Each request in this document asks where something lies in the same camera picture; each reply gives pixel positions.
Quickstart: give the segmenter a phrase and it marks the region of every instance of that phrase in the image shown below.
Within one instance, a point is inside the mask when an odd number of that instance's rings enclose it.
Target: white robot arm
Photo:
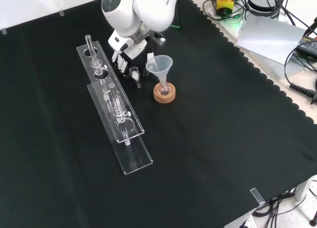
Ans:
[[[102,10],[114,28],[108,42],[114,49],[112,61],[118,57],[118,68],[124,72],[126,59],[133,60],[145,48],[147,37],[166,30],[173,21],[177,0],[103,0]]]

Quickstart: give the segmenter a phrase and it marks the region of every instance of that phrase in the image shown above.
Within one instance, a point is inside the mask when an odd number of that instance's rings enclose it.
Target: funnel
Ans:
[[[159,79],[159,84],[154,88],[154,98],[160,103],[170,103],[175,98],[175,87],[166,81],[166,76],[173,65],[169,56],[155,56],[146,64],[148,72]]]

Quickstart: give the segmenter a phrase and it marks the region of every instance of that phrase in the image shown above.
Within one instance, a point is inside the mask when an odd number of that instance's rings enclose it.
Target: table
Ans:
[[[1,174],[1,227],[220,227],[257,206],[251,188],[256,187],[267,200],[317,169],[317,155],[308,147],[315,139],[298,138],[304,130],[298,134],[290,125],[281,127],[280,135],[291,133],[289,139],[299,140],[296,150],[288,150],[289,142],[274,135],[278,128],[272,126],[280,118],[271,119],[276,112],[272,103],[282,101],[282,108],[287,106],[295,113],[292,122],[296,124],[313,129],[311,121],[269,86],[264,75],[259,76],[191,4],[184,3],[183,11],[192,20],[183,22],[183,32],[167,33],[167,44],[172,44],[158,49],[177,59],[169,73],[178,87],[175,103],[163,106],[151,100],[156,83],[151,76],[144,80],[139,94],[134,82],[120,81],[145,128],[143,139],[154,160],[152,167],[127,177],[120,173],[109,147],[76,52],[85,43],[84,36],[91,34],[107,56],[112,54],[107,44],[112,29],[100,11],[100,1],[65,10],[63,17],[54,14],[9,28],[0,37],[7,46],[0,54],[4,68],[0,92],[5,105],[1,107],[5,116],[0,124],[0,165],[6,171]],[[207,30],[217,36],[213,45],[209,45]],[[202,55],[195,53],[202,47]],[[219,47],[236,52],[232,57],[239,64],[229,60],[220,64]],[[197,66],[202,60],[206,64]],[[215,70],[215,64],[221,70]],[[193,80],[190,73],[196,68],[203,77]],[[221,88],[227,80],[230,85]],[[250,83],[255,92],[244,87]],[[205,90],[197,93],[188,85]],[[267,89],[269,97],[259,85]],[[255,97],[256,92],[267,104]],[[254,104],[257,113],[244,110]],[[279,114],[285,123],[287,113]],[[257,122],[259,114],[263,124]],[[263,128],[270,129],[269,135],[283,146],[283,153],[287,149],[292,155],[288,156],[291,161],[275,168],[294,174],[280,178],[276,187],[268,183],[275,171],[252,169],[259,164],[258,153],[273,165],[284,161],[270,156],[277,145],[261,136]],[[306,175],[296,171],[293,163],[303,164]]]

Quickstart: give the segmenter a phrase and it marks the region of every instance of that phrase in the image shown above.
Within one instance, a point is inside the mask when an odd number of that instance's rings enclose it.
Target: white table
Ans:
[[[197,4],[200,9],[202,9],[202,5],[205,0],[192,1]],[[300,18],[302,21],[304,21],[306,24],[311,25],[314,21],[314,18],[317,16],[316,1],[317,0],[289,0],[287,9],[298,18]],[[216,24],[216,26],[221,30],[224,36],[229,39],[229,41],[234,44],[237,43],[238,28],[236,26],[232,26],[232,24],[228,23],[220,24],[217,21],[213,21],[213,23]],[[306,29],[306,26],[304,26],[299,21],[295,21],[295,23],[297,26]],[[315,123],[317,123],[317,105],[311,105],[310,99],[303,97],[301,94],[295,92],[292,89],[289,89],[289,84],[286,79],[279,79],[274,77],[269,70],[269,68],[272,67],[272,65],[270,64],[271,60],[265,60],[262,57],[258,57],[256,54],[251,53],[246,49],[243,49],[241,47],[239,48],[245,54],[245,56],[248,57],[249,61],[252,62],[255,67],[261,70],[261,73],[267,75],[268,79],[271,79],[275,85],[279,86],[280,90],[284,91],[286,95],[293,100],[293,103],[297,104],[299,106],[299,109],[303,110],[306,113],[306,116],[309,116],[314,120]],[[289,77],[291,82],[294,82],[295,84],[302,87],[314,90],[316,78],[317,74],[314,74],[308,70],[302,70]],[[298,201],[302,200],[305,197],[312,180],[313,179],[311,178],[298,186],[298,192],[296,193],[295,197]],[[242,223],[253,213],[254,210],[255,208],[245,215],[239,217],[235,221],[231,222],[230,224],[226,225],[225,228],[239,228],[240,225],[242,225]]]

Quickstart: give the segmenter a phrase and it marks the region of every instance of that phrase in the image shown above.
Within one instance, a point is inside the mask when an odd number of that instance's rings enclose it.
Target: test tube rack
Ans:
[[[91,81],[87,87],[127,175],[153,163],[141,138],[144,129],[99,42],[92,42],[89,35],[85,39],[87,44],[77,47],[77,52]]]

